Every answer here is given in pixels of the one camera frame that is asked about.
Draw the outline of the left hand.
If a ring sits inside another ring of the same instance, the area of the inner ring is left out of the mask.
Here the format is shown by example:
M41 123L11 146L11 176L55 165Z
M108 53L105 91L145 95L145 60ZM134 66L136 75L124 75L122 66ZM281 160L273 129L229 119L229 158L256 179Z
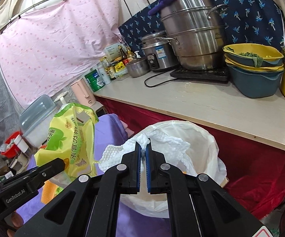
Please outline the left hand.
M11 220L11 223L12 223L12 227L14 229L19 229L20 227L22 227L24 225L24 220L23 218L21 217L20 214L18 214L16 211L14 211L11 215L10 215L10 220ZM11 230L11 229L8 229L7 230L7 235L8 237L14 237L15 236L15 231L14 230Z

